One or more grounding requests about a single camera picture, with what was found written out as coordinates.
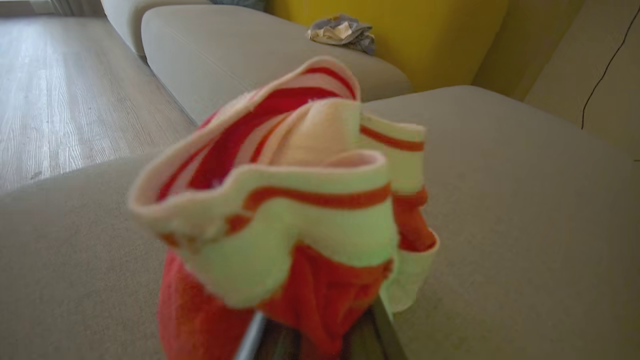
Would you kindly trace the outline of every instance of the wooden floor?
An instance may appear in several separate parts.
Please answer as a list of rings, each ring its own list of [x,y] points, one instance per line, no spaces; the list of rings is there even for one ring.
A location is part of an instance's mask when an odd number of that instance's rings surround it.
[[[0,193],[194,128],[106,19],[0,19]]]

